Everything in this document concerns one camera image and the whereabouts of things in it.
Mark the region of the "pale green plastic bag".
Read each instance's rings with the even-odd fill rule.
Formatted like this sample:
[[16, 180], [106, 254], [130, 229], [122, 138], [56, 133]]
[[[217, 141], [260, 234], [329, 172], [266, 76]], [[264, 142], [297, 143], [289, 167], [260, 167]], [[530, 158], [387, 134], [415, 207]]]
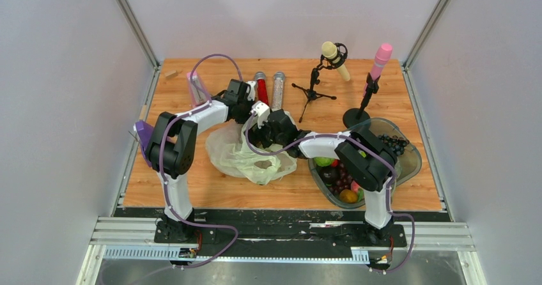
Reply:
[[257, 185], [280, 180], [297, 170], [297, 159], [285, 151], [272, 156], [264, 156], [282, 148], [273, 144], [269, 148], [250, 150], [244, 132], [247, 124], [228, 123], [211, 132], [206, 139], [205, 148], [212, 165], [221, 173], [236, 178], [246, 178]]

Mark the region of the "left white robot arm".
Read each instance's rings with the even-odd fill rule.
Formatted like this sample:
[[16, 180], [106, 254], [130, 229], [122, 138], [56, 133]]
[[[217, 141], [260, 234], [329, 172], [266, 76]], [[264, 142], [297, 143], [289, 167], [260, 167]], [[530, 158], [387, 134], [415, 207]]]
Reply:
[[194, 109], [163, 112], [142, 141], [142, 152], [160, 178], [166, 206], [157, 222], [155, 242], [184, 243], [196, 234], [194, 207], [189, 198], [187, 173], [194, 161], [200, 133], [229, 120], [245, 123], [255, 103], [257, 84], [232, 79], [228, 88]]

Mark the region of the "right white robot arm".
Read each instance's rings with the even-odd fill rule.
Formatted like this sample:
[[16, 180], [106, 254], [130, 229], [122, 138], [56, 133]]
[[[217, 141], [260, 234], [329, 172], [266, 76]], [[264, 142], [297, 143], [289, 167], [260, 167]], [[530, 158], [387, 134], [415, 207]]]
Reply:
[[389, 239], [394, 216], [391, 185], [397, 177], [397, 156], [375, 134], [366, 127], [333, 134], [299, 130], [283, 110], [272, 112], [261, 103], [250, 112], [247, 123], [245, 138], [250, 150], [259, 155], [264, 151], [253, 145], [257, 135], [280, 145], [279, 151], [293, 158], [338, 159], [364, 192], [366, 239], [373, 245]]

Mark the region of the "green fruit from bag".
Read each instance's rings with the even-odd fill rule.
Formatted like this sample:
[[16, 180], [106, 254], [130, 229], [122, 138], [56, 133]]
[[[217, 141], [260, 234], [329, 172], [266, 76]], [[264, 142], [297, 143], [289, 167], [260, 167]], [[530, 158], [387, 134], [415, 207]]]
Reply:
[[328, 157], [315, 157], [313, 158], [314, 163], [319, 167], [328, 167], [331, 166], [334, 162], [334, 158], [328, 158]]

